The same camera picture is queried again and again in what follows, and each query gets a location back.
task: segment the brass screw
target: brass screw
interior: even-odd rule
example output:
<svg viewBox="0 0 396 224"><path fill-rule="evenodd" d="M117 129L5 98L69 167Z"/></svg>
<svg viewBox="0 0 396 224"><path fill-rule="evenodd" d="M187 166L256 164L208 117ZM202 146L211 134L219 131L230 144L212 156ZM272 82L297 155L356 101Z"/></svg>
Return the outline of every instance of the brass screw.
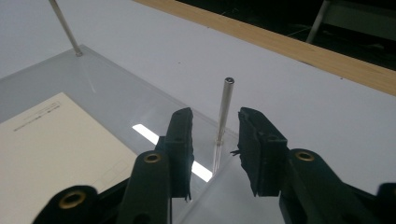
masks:
<svg viewBox="0 0 396 224"><path fill-rule="evenodd" d="M160 160L161 160L160 154L156 154L156 153L148 154L144 159L144 161L147 163L154 163Z"/></svg>
<svg viewBox="0 0 396 224"><path fill-rule="evenodd" d="M87 194L85 194L85 192L82 190L74 190L68 192L59 201L59 207L61 207L62 209L74 208L77 205L83 203L86 197Z"/></svg>
<svg viewBox="0 0 396 224"><path fill-rule="evenodd" d="M313 161L315 159L311 153L305 151L298 151L295 156L301 161Z"/></svg>

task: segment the white paper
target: white paper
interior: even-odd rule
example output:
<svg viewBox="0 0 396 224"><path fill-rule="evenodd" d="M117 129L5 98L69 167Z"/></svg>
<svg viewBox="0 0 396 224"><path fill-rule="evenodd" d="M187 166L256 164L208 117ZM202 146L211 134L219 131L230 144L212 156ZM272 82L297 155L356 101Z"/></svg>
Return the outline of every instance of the white paper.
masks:
<svg viewBox="0 0 396 224"><path fill-rule="evenodd" d="M32 223L59 191L102 192L129 177L136 155L64 93L0 124L0 223Z"/></svg>

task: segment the metal post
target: metal post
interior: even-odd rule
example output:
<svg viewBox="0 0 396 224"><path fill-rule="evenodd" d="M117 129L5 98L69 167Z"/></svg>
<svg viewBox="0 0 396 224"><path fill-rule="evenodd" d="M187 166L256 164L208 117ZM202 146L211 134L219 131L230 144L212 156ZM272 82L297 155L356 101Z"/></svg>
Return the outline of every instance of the metal post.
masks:
<svg viewBox="0 0 396 224"><path fill-rule="evenodd" d="M222 144L222 137L224 135L225 124L227 122L228 110L230 108L231 96L233 94L233 78L227 77L224 79L224 89L221 98L221 106L219 113L219 128L216 135L216 144Z"/></svg>
<svg viewBox="0 0 396 224"><path fill-rule="evenodd" d="M70 42L73 45L73 49L76 52L76 56L80 57L82 56L81 49L79 48L76 39L73 37L72 32L70 31L69 26L67 25L66 20L64 19L64 14L62 13L61 9L58 6L58 3L56 0L49 0L50 4L52 5L53 11L55 12L56 16L59 19L59 22L61 23L62 27L64 28L64 31L67 34L67 37L69 37Z"/></svg>
<svg viewBox="0 0 396 224"><path fill-rule="evenodd" d="M233 94L233 78L227 77L224 80L224 89L221 98L221 106L219 113L219 127L216 135L216 145L213 156L213 175L219 169L221 145L223 144L223 135L225 131L225 124L227 122L228 110L230 108L231 96Z"/></svg>

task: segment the metal rod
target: metal rod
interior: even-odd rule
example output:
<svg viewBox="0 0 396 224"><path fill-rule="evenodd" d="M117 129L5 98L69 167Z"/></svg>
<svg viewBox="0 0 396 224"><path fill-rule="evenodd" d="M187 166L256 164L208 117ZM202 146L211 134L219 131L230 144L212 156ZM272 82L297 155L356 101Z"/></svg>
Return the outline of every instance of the metal rod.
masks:
<svg viewBox="0 0 396 224"><path fill-rule="evenodd" d="M230 108L231 96L233 94L233 78L226 77L224 79L224 89L221 98L221 106L219 113L219 127L218 134L216 135L216 144L222 144L222 137L224 135L225 124L227 122L228 110Z"/></svg>
<svg viewBox="0 0 396 224"><path fill-rule="evenodd" d="M58 3L56 2L56 0L49 0L50 4L52 5L53 11L55 12L56 16L59 19L59 22L61 23L62 27L64 28L64 31L67 34L67 37L69 37L70 42L73 45L73 49L76 52L76 56L80 57L82 56L82 51L79 48L76 39L73 37L73 34L69 28L69 26L67 25L66 20L64 19L64 14L62 13L61 9L58 6Z"/></svg>
<svg viewBox="0 0 396 224"><path fill-rule="evenodd" d="M329 8L330 2L332 0L324 0L319 13L317 15L317 18L314 21L314 24L312 25L311 31L309 32L308 38L306 39L306 43L308 44L312 44L312 42L314 41L315 36L317 35L319 26L321 25L324 16L326 15L327 9Z"/></svg>
<svg viewBox="0 0 396 224"><path fill-rule="evenodd" d="M219 169L221 145L223 144L225 124L227 122L228 110L230 109L231 96L233 94L233 83L234 81L232 77L227 77L224 79L224 88L219 112L219 127L216 135L216 144L213 154L213 175Z"/></svg>

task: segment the chair leg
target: chair leg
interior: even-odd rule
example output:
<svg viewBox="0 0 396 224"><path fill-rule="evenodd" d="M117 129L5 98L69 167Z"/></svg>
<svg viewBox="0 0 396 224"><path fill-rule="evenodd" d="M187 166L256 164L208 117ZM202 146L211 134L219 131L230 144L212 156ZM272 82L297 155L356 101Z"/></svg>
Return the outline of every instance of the chair leg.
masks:
<svg viewBox="0 0 396 224"><path fill-rule="evenodd" d="M314 24L312 25L311 31L309 32L308 38L305 41L306 43L312 44L312 42L314 41L314 38L318 32L319 26L323 21L323 18L327 12L327 9L329 8L331 1L332 0L324 0L323 1L322 5L320 7L319 13L317 15L317 18L315 19Z"/></svg>

